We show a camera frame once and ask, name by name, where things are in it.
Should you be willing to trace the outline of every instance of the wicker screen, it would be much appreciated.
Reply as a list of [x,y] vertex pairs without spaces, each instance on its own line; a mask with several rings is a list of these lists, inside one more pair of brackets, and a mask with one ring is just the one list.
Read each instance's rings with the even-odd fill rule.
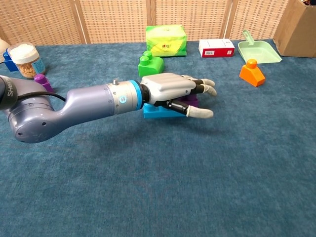
[[239,0],[229,38],[243,40],[242,30],[254,39],[271,39],[288,0]]
[[146,37],[146,0],[80,0],[91,43],[141,42]]
[[0,0],[0,29],[10,44],[82,43],[68,0]]
[[219,38],[227,0],[156,0],[156,24],[181,24],[188,41]]

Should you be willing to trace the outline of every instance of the green dustpan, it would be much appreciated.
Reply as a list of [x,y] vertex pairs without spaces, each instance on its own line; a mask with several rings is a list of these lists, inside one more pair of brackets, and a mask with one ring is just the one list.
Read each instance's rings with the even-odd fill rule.
[[282,61],[281,57],[268,42],[254,41],[253,37],[247,30],[243,30],[242,34],[246,41],[238,44],[238,51],[245,62],[249,59],[255,59],[258,64],[279,63]]

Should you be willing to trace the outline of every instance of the blue ring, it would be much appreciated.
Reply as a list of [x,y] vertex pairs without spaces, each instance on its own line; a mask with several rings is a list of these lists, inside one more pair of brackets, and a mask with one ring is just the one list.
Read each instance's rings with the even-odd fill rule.
[[137,84],[136,81],[130,80],[130,82],[131,82],[131,83],[133,84],[133,86],[135,87],[136,93],[137,93],[137,100],[138,100],[138,102],[137,102],[137,108],[136,108],[136,110],[140,110],[140,108],[141,108],[141,106],[142,106],[142,100],[143,100],[143,98],[142,98],[142,91],[140,90],[139,84]]

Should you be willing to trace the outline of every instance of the cable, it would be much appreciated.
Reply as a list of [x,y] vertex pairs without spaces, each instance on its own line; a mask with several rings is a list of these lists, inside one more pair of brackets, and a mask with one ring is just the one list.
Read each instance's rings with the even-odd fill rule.
[[61,95],[58,95],[56,93],[49,92],[49,91],[36,91],[36,92],[30,92],[30,93],[26,93],[26,94],[23,94],[23,95],[19,95],[18,96],[18,100],[26,99],[28,97],[32,97],[32,96],[35,96],[35,95],[51,95],[51,96],[55,96],[55,97],[61,99],[64,102],[66,101],[66,99],[64,97],[62,97]]

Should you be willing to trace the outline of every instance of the purple toy block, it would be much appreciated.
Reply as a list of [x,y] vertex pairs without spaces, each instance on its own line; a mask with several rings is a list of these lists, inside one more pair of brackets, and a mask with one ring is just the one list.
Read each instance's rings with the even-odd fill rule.
[[45,89],[49,92],[54,92],[53,88],[51,87],[48,79],[43,74],[37,74],[34,77],[34,81],[38,82],[42,86],[45,87]]
[[194,107],[198,107],[197,95],[187,95],[187,96],[180,97],[177,100],[181,101],[183,103],[186,103],[188,105],[192,105]]

